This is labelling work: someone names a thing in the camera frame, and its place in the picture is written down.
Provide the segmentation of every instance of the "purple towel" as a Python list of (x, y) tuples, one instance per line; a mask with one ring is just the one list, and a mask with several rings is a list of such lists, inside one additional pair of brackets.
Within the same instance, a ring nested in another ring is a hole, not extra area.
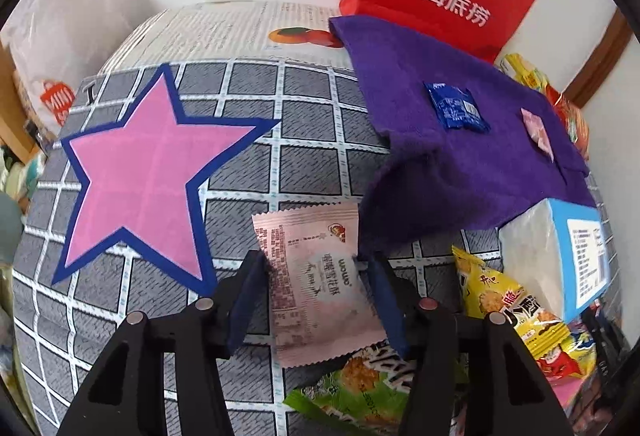
[[(589, 170), (545, 96), (410, 28), (369, 16), (330, 21), (351, 55), (371, 124), (391, 146), (362, 201), (361, 251), (499, 227), (544, 198), (594, 206)], [(424, 83), (467, 88), (491, 131), (445, 129)], [(521, 108), (542, 118), (555, 162), (529, 138)]]

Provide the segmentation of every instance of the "checkered tablecloth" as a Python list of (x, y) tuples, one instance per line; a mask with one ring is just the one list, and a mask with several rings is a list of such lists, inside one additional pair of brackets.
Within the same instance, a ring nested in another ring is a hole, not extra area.
[[(71, 109), (62, 136), (122, 117), (155, 69), (142, 67), (86, 80), (81, 95), (89, 93), (95, 101)], [(219, 278), (232, 275), (246, 251), (257, 248), (252, 214), (361, 197), (388, 153), (367, 121), (353, 72), (282, 60), (237, 59), (175, 64), (172, 71), (187, 114), (282, 119), (200, 188)], [(85, 103), (83, 99), (78, 98), (79, 104)], [(56, 433), (79, 384), (128, 312), (142, 310), (158, 317), (180, 311), (197, 297), (121, 244), (51, 286), (80, 188), (57, 147), (33, 197), (14, 271), (15, 332), (44, 436)], [(618, 317), (616, 250), (601, 196), (591, 177), (588, 182), (604, 221), (614, 276), (606, 308), (610, 317)], [(389, 256), (396, 272), (409, 278), (420, 294), (458, 311), (452, 244), (500, 268), (494, 230), (431, 236)], [(293, 412), (282, 400), (339, 362), (282, 369), (275, 358), (268, 310), (265, 294), (244, 346), (230, 360), (218, 363), (236, 435), (334, 434)], [(165, 358), (164, 387), (169, 434), (178, 435), (171, 355)]]

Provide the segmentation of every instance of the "blue candy wrapper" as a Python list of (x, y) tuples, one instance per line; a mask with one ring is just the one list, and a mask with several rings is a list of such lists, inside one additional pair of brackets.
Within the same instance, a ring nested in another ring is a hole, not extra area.
[(478, 133), (486, 133), (491, 127), (480, 116), (478, 105), (467, 89), (448, 84), (427, 84), (433, 107), (440, 123), (447, 129), (466, 127)]

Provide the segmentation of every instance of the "light blue package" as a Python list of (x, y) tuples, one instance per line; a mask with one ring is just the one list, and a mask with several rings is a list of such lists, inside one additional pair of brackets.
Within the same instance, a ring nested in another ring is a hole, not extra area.
[(500, 229), (504, 273), (540, 304), (572, 321), (609, 284), (598, 210), (545, 199)]

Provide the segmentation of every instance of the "pink snack package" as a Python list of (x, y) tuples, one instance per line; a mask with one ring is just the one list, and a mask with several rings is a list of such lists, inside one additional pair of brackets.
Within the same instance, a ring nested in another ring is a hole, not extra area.
[(542, 119), (531, 113), (531, 111), (527, 111), (525, 108), (520, 108), (520, 111), (522, 111), (522, 120), (524, 121), (531, 140), (536, 143), (543, 153), (546, 153), (551, 161), (554, 161), (554, 152), (551, 149), (551, 142), (549, 141), (549, 136), (546, 134), (545, 124), (542, 122)]
[(283, 368), (335, 358), (386, 338), (353, 262), (357, 204), (269, 212), (253, 220), (272, 266), (271, 314)]

